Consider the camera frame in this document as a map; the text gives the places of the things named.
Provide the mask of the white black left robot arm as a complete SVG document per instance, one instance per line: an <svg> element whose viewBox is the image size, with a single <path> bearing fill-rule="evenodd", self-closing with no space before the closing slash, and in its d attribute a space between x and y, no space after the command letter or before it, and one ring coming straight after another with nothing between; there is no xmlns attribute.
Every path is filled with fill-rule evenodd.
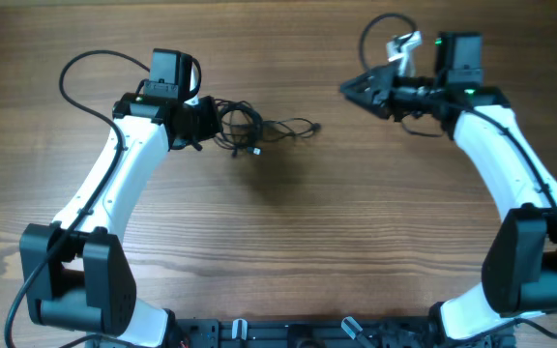
<svg viewBox="0 0 557 348"><path fill-rule="evenodd" d="M198 60L155 49L148 77L101 120L110 127L99 158L73 199L46 225L30 223L19 240L24 283L4 329L22 303L41 326L82 332L91 347L187 347L168 309L137 296L122 243L132 211L154 170L172 150L202 148L221 130L212 97L198 95Z"/></svg>

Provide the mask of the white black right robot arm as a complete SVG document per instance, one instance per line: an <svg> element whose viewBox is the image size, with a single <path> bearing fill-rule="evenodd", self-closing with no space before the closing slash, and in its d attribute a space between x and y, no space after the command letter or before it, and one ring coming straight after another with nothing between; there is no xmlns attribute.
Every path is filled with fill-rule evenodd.
<svg viewBox="0 0 557 348"><path fill-rule="evenodd" d="M387 45L389 61L340 85L351 102L382 119L429 115L468 156L502 221L480 282L432 310L433 341L458 346L499 340L516 324L557 312L557 181L522 135L500 89L484 85L482 37L439 35L433 77L406 70L419 33Z"/></svg>

